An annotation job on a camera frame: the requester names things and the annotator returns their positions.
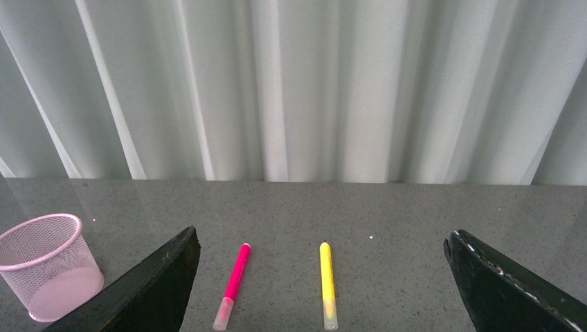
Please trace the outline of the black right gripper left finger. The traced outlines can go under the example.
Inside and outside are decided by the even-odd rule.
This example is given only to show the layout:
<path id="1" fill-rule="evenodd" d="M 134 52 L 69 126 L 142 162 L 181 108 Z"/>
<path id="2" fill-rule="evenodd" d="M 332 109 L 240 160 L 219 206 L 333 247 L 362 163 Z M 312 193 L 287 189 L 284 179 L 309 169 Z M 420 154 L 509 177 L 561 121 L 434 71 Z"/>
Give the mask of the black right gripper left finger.
<path id="1" fill-rule="evenodd" d="M 200 252 L 189 226 L 46 331 L 178 331 Z"/>

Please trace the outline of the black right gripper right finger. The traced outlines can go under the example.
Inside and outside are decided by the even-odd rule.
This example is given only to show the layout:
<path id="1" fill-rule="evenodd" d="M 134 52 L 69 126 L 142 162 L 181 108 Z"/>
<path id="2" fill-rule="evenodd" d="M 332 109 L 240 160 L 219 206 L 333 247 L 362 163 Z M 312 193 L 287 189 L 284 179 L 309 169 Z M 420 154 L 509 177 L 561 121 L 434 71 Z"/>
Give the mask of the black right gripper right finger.
<path id="1" fill-rule="evenodd" d="M 586 305 L 465 230 L 444 240 L 477 331 L 585 331 Z"/>

